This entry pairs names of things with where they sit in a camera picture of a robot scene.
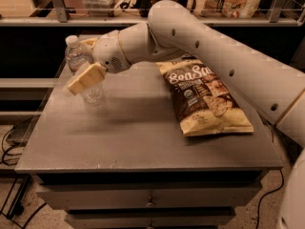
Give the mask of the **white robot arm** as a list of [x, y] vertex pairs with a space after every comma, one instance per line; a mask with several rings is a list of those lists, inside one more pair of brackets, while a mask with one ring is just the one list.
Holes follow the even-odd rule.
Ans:
[[305, 73], [211, 29], [174, 1], [159, 1], [145, 22], [99, 37], [92, 52], [94, 64], [78, 71], [66, 85], [72, 94], [134, 63], [172, 60], [188, 52], [305, 148]]

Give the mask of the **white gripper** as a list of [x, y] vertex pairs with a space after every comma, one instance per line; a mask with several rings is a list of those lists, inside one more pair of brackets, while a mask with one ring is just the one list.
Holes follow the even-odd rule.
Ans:
[[82, 40], [91, 50], [96, 62], [83, 66], [66, 84], [66, 89], [73, 95], [81, 94], [90, 87], [97, 85], [109, 73], [121, 73], [131, 67], [122, 51], [119, 31], [112, 31], [96, 37]]

